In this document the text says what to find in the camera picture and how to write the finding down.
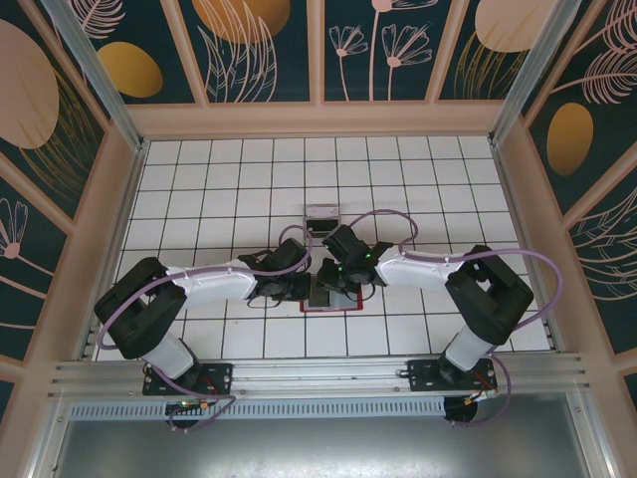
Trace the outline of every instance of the white grid tile floor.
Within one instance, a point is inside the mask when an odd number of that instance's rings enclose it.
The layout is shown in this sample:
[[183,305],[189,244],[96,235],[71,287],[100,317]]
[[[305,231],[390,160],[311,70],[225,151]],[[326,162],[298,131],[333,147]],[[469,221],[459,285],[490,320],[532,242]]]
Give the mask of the white grid tile floor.
[[[317,203],[339,203],[343,223],[372,208],[407,212],[420,228],[409,246],[417,251],[518,247],[485,137],[155,141],[115,276],[148,256],[191,267],[274,247],[281,230],[302,223],[304,205]],[[399,242],[410,233],[397,216],[369,218],[354,229],[368,243]],[[312,272],[327,255],[315,249]],[[504,259],[530,282],[521,257]],[[303,314],[296,303],[270,301],[252,306],[261,309],[234,301],[189,309],[171,331],[201,359],[291,359],[438,354],[464,324],[447,295],[406,287],[378,290],[359,312]],[[498,350],[547,351],[546,331],[535,322]],[[96,358],[121,355],[99,351]]]

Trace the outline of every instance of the ventilated metal strip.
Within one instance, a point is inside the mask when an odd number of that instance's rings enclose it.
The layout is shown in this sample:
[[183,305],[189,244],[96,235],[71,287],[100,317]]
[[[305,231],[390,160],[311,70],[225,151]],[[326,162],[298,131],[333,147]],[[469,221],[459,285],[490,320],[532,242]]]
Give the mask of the ventilated metal strip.
[[[165,420],[168,402],[76,402],[70,421]],[[206,417],[219,409],[191,409],[174,419]],[[396,397],[362,399],[239,400],[221,419],[355,418],[374,416],[444,415],[444,397]]]

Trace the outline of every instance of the black mounting plate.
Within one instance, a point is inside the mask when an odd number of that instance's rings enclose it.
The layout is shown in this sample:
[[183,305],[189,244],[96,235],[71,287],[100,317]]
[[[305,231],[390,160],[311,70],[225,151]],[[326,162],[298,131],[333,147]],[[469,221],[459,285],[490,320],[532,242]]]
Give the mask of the black mounting plate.
[[[192,391],[196,391],[197,393],[214,394],[214,392],[209,388],[209,381],[215,387],[218,394],[227,395],[230,393],[233,368],[231,363],[203,363],[201,367],[202,369],[199,380],[190,387]],[[144,370],[143,389],[141,392],[143,395],[165,396],[184,394],[164,382],[159,375],[155,373],[152,367],[148,366]]]
[[404,372],[409,379],[411,391],[472,391],[484,388],[475,372],[493,388],[498,388],[494,374],[494,363],[489,358],[481,358],[471,371],[464,373],[457,383],[449,383],[440,376],[440,362],[437,358],[410,360]]

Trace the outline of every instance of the feather drawing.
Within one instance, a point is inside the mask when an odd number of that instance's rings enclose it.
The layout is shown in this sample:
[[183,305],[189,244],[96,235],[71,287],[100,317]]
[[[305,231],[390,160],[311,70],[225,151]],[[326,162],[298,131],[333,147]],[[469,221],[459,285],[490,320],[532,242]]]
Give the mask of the feather drawing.
[[595,299],[637,296],[637,188],[614,207],[580,219],[571,237]]
[[584,78],[561,85],[551,93],[574,85],[582,85],[589,103],[619,105],[637,87],[637,50],[608,50],[593,60]]
[[205,87],[210,100],[268,102],[277,86],[277,54],[268,26],[245,3],[245,15],[229,0],[218,3],[220,11],[210,1],[201,2],[208,24],[218,35],[197,27],[208,53]]
[[575,53],[582,51],[597,38],[603,37],[611,50],[621,52],[637,47],[637,0],[615,0],[604,28],[582,43]]
[[70,0],[82,30],[89,38],[105,40],[124,17],[121,0]]

